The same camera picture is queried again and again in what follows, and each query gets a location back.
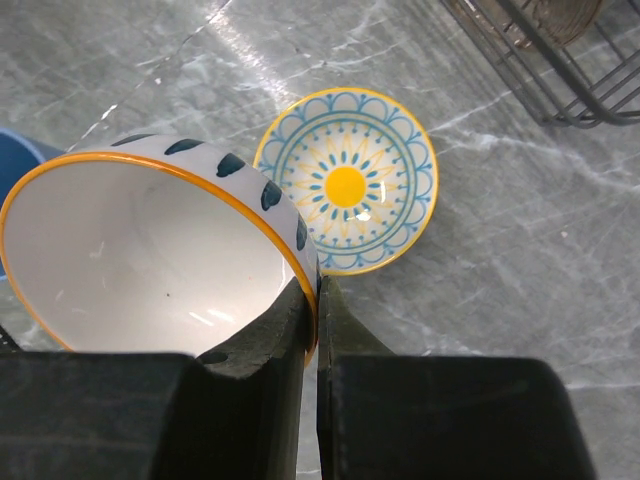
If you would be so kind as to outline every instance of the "blue cup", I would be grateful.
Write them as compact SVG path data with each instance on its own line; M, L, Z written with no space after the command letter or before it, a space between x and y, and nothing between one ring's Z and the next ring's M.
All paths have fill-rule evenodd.
M64 152L0 127L0 204L25 173ZM7 278L0 266L0 280Z

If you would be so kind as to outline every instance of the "yellow rim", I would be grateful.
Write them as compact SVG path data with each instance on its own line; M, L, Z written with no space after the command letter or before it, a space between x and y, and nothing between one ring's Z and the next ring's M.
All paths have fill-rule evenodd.
M313 316L313 329L312 336L309 345L307 345L307 354L305 357L305 364L308 365L311 361L311 357L313 356L313 352L315 351L316 344L318 342L318 307L317 307L317 299L316 295L313 291L313 287L307 279L304 269L293 252L289 249L286 242L280 238L280 236L276 233L271 226L264 221L257 213L251 210L244 203L240 202L238 199L233 197L231 194L227 193L217 185L205 180L202 177L194 175L193 173L188 172L187 170L183 170L182 168L176 167L174 165L170 165L168 163L160 162L158 160L153 160L150 158L140 157L137 155L119 153L119 152L82 152L82 153L72 153L68 155L64 155L62 157L58 157L49 162L43 163L36 167L35 169L29 171L24 177L22 177L11 189L7 198L2 206L2 210L0 210L0 256L2 257L2 262L4 265L5 272L7 274L7 279L9 283L13 287L13 290L16 293L18 299L23 303L29 314L42 326L42 328L51 335L60 345L62 345L65 349L69 351L73 351L73 349L67 345L65 342L60 339L55 333L51 331L49 326L36 314L31 304L27 301L27 299L22 294L22 291L18 288L18 285L13 277L13 273L11 271L11 265L7 261L7 255L5 252L5 244L4 244L4 229L5 223L7 220L7 215L9 214L9 210L11 209L11 204L15 200L15 198L20 194L20 191L32 180L39 177L40 175L53 170L58 167L62 167L65 165L71 165L74 163L85 163L85 162L115 162L115 163L126 163L131 165L138 165L147 168L153 168L155 170L159 170L163 173L167 173L169 175L173 175L182 180L185 180L192 185L202 188L212 195L216 196L227 205L233 207L240 214L244 215L251 223L253 223L256 227L258 227L262 233L264 233L271 242L278 248L280 253L286 258L291 265L298 281L300 282L300 286L302 291L304 292L307 300L309 301L309 305L311 307L311 312Z
M429 208L429 211L427 212L425 220L424 220L423 224L420 226L420 228L418 229L418 231L416 232L416 234L413 237L413 239L411 239L409 241L409 243L407 243L407 245L405 245L402 248L402 250L400 250L397 254L393 255L392 257L387 258L383 262L380 262L380 263L377 263L375 265L372 265L371 267L362 268L360 270L351 270L351 271L330 270L330 269L322 271L322 273L325 274L325 275L350 276L350 275L360 275L361 273L372 272L374 270L377 270L379 268L384 267L385 265L388 265L389 263L393 262L394 260L397 260L402 255L404 255L407 252L407 250L409 250L418 241L418 239L422 236L422 233L424 232L424 230L427 228L427 225L431 221L431 217L433 215L433 211L436 208L436 202L438 200L438 191L440 189L440 174L439 174L439 171L438 171L438 160L436 158L436 151L433 148L433 144L431 143L431 137L429 137L429 135L427 134L427 131L424 129L424 127L418 121L418 119L415 117L415 115L413 113L411 113L404 105L402 105L401 103L398 103L393 98L391 98L391 97L389 97L387 95L384 95L384 94L382 94L380 92L376 92L375 90L370 90L368 88L359 88L359 87L337 87L337 88L328 88L326 90L320 90L318 92L312 93L311 95L307 95L303 99L298 100L296 103L294 103L293 105L288 107L285 111L283 111L278 116L278 118L276 118L273 121L273 123L269 126L269 128L265 132L264 136L262 137L262 140L260 141L260 145L258 145L258 151L256 152L256 155L255 155L255 157L253 159L253 166L255 168L258 168L258 164L260 163L260 158L262 157L262 151L264 150L265 145L269 141L269 136L271 135L271 132L273 132L278 127L278 125L284 119L284 117L289 115L296 107L299 107L300 105L308 102L309 100L311 100L313 98L321 97L321 96L327 95L329 93L339 93L339 92L364 93L364 94L367 94L367 95L373 95L373 96L376 96L378 98L381 98L385 102L390 103L394 107L399 108L402 113L404 113L407 117L409 117L411 119L411 121L416 125L416 127L418 128L420 133L423 135L423 137L425 139L425 142L427 144L427 147L429 148L429 154L433 158L433 188L434 188L433 195L432 195L433 202L431 202L431 206Z

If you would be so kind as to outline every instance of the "black wire basket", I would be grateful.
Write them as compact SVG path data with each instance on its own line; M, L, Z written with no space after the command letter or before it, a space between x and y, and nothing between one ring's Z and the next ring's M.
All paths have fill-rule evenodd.
M640 0L441 1L539 124L640 123Z

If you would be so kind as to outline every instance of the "marble countertop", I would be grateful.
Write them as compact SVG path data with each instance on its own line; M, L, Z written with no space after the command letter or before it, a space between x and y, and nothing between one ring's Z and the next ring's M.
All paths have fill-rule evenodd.
M64 149L147 131L251 159L314 90L396 97L432 136L440 197L406 255L341 281L354 313L401 353L546 360L601 478L640 477L640 127L537 126L436 1L6 0L0 45L0 124ZM6 282L0 322L55 348Z

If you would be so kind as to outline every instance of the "saucer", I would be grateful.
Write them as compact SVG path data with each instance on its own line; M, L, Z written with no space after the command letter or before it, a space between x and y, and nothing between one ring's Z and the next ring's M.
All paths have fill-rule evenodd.
M368 272L405 253L438 193L422 125L395 100L361 88L292 105L265 133L254 166L295 203L328 275Z

